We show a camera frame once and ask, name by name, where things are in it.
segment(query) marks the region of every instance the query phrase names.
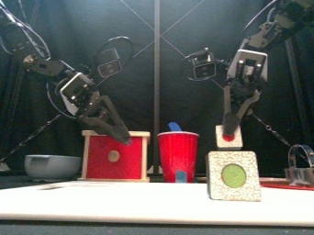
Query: red plastic cup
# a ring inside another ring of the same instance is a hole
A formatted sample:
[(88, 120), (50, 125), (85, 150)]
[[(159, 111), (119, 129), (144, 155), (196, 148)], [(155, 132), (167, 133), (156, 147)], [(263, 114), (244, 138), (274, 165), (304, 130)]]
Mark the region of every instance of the red plastic cup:
[(187, 182), (192, 183), (199, 135), (192, 132), (172, 131), (156, 136), (164, 181), (181, 182), (180, 179), (177, 180), (177, 175), (183, 175)]

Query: red object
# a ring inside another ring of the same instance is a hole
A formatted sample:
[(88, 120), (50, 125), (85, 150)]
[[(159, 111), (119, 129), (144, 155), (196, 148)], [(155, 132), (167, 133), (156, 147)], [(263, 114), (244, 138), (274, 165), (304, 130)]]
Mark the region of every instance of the red object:
[(173, 131), (157, 134), (159, 156), (164, 181), (175, 182), (177, 171), (187, 174), (187, 182), (193, 182), (199, 135)]
[(129, 145), (91, 130), (83, 135), (83, 179), (147, 181), (148, 132), (129, 131)]
[[(141, 137), (133, 137), (131, 140), (131, 144), (124, 145), (108, 136), (91, 136), (87, 178), (141, 178)], [(116, 162), (108, 159), (111, 151), (120, 154)]]
[(234, 141), (234, 138), (235, 138), (234, 135), (222, 135), (222, 139), (224, 139), (224, 141), (227, 141), (227, 142)]

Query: red block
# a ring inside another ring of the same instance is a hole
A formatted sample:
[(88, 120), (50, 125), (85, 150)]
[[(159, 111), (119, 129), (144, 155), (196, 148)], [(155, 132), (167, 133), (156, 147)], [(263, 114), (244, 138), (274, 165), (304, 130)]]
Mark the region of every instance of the red block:
[(149, 132), (129, 131), (131, 144), (84, 130), (81, 179), (147, 181), (147, 144)]

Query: speckled frame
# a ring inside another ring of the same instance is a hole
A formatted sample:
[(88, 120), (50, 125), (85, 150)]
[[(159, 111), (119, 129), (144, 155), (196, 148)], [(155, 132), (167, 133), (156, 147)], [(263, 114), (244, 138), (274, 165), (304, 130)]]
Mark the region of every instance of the speckled frame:
[[(256, 156), (252, 151), (211, 151), (207, 155), (207, 191), (215, 200), (260, 201), (260, 183)], [(222, 169), (228, 164), (238, 164), (246, 171), (243, 186), (228, 187), (222, 181)]]

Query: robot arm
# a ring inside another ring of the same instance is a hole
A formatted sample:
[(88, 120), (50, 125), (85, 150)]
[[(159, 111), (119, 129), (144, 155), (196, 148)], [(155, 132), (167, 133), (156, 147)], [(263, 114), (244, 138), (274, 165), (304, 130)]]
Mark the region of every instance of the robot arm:
[(250, 106), (259, 100), (259, 82), (267, 81), (267, 54), (279, 42), (314, 21), (314, 0), (274, 1), (267, 21), (256, 35), (244, 39), (227, 73), (224, 87), (223, 138), (232, 140)]
[(93, 81), (63, 61), (50, 60), (49, 50), (36, 32), (9, 13), (0, 0), (0, 42), (2, 48), (22, 62), (26, 71), (48, 77), (63, 97), (67, 111), (97, 134), (112, 136), (129, 144), (129, 134), (111, 99), (100, 95)]

